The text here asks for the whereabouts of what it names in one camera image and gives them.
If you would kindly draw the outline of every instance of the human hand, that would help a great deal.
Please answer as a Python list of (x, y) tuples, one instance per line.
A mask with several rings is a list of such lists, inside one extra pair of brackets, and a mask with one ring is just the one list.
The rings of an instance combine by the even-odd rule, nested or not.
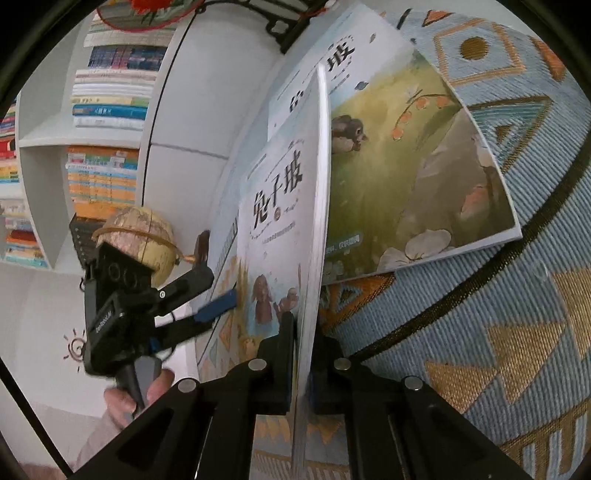
[[(146, 393), (148, 406), (164, 395), (172, 386), (173, 382), (174, 372), (168, 368), (163, 368), (160, 376), (148, 387)], [(104, 397), (105, 403), (107, 404), (107, 411), (113, 421), (121, 428), (129, 425), (129, 422), (125, 420), (125, 414), (135, 412), (136, 408), (135, 400), (131, 398), (131, 395), (119, 388), (107, 388)]]

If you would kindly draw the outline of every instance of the black cable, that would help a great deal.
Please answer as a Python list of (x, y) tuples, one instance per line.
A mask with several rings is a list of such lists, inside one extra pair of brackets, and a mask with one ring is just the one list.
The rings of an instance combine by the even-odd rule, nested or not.
[(10, 393), (13, 400), (16, 402), (18, 408), (21, 409), (22, 414), (25, 416), (29, 422), (29, 425), (33, 428), (37, 434), (37, 437), (39, 437), (39, 440), (41, 440), (41, 443), (51, 458), (53, 458), (53, 461), (56, 463), (56, 465), (66, 477), (72, 475), (73, 472), (70, 468), (70, 465), (68, 465), (68, 463), (64, 460), (64, 457), (61, 456), (60, 451), (51, 441), (51, 437), (46, 432), (43, 424), (41, 424), (39, 421), (39, 418), (37, 418), (37, 415), (35, 415), (35, 412), (29, 405), (29, 402), (25, 398), (25, 395), (22, 393), (7, 366), (4, 364), (4, 361), (2, 361), (2, 358), (0, 358), (0, 380), (2, 380), (2, 383)]

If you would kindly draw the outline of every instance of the stack of books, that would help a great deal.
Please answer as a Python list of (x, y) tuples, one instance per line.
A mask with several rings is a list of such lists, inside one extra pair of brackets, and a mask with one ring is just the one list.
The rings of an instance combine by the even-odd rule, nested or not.
[(17, 152), (14, 140), (17, 101), (0, 124), (0, 183), (18, 183)]
[(74, 125), (143, 130), (175, 28), (128, 33), (111, 29), (95, 15), (85, 39), (85, 47), (93, 47), (88, 68), (76, 72), (72, 90)]
[(0, 138), (13, 137), (14, 136), (14, 125), (17, 119), (17, 101), (16, 99), (8, 109), (6, 116), (0, 123)]
[(106, 220), (135, 203), (139, 150), (68, 147), (68, 186), (76, 215)]
[(0, 207), (8, 230), (4, 260), (29, 267), (47, 268), (23, 200), (0, 200)]

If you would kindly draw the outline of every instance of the black metal bracket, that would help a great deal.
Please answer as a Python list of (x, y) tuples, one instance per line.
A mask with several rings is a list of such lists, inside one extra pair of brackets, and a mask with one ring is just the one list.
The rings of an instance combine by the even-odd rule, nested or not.
[(306, 27), (310, 18), (324, 8), (327, 0), (207, 0), (196, 8), (199, 15), (215, 4), (232, 4), (248, 8), (267, 19), (265, 30), (279, 44), (281, 53), (287, 52)]
[(295, 335), (286, 312), (257, 358), (207, 383), (179, 381), (69, 478), (248, 480), (256, 415), (290, 408)]
[(317, 330), (316, 414), (344, 414), (355, 480), (528, 480), (513, 460), (419, 377), (400, 382), (344, 358)]

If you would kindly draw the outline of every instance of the woven rug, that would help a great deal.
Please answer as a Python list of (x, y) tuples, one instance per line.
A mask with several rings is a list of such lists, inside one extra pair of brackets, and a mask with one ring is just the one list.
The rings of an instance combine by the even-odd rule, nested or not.
[[(448, 12), (382, 16), (472, 112), (523, 239), (328, 286), (323, 329), (379, 375), (428, 381), (535, 480), (567, 480), (591, 447), (591, 105), (539, 40)], [(232, 186), (247, 165), (231, 172), (212, 229), (216, 291), (235, 276)], [(243, 360), (235, 323), (219, 322), (199, 358), (203, 380)], [(259, 417), (252, 478), (287, 480), (290, 451), (288, 421)], [(307, 460), (310, 479), (350, 478), (342, 418), (310, 422)]]

